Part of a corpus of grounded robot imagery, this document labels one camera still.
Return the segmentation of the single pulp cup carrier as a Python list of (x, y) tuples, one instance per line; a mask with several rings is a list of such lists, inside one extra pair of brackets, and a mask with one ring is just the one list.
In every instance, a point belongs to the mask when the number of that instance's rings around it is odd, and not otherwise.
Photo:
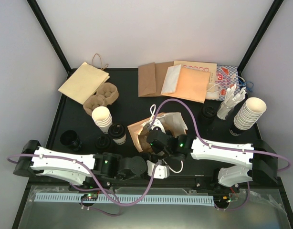
[(147, 129), (144, 129), (137, 136), (138, 137), (138, 151), (139, 152), (149, 152), (149, 153), (153, 152), (151, 145), (147, 142), (148, 135), (149, 135), (149, 131)]

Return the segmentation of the single white paper cup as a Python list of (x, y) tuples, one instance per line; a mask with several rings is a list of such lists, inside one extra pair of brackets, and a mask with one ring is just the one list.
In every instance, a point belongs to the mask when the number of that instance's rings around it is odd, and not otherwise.
[(125, 132), (113, 133), (111, 134), (111, 138), (117, 145), (122, 145), (126, 142), (126, 133)]

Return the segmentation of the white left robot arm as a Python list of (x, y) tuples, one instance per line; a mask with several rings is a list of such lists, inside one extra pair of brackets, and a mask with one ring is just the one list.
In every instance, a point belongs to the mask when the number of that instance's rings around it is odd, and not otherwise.
[(122, 157), (108, 152), (95, 155), (68, 154), (42, 147), (37, 140), (30, 140), (17, 158), (13, 171), (17, 176), (53, 177), (85, 190), (95, 187), (95, 177), (125, 181), (145, 176), (165, 179), (170, 175), (168, 165), (156, 165), (141, 156)]

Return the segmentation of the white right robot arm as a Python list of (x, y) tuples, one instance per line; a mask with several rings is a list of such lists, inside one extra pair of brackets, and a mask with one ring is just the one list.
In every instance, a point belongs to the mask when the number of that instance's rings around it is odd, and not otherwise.
[(189, 135), (166, 134), (159, 129), (149, 132), (147, 143), (153, 150), (162, 151), (169, 156), (184, 160), (188, 155), (195, 160), (212, 160), (232, 164), (221, 168), (218, 175), (210, 181), (211, 188), (222, 192), (227, 187), (243, 182), (256, 182), (273, 186), (277, 184), (278, 158), (275, 153), (266, 151), (253, 153), (252, 144), (228, 144), (199, 139)]

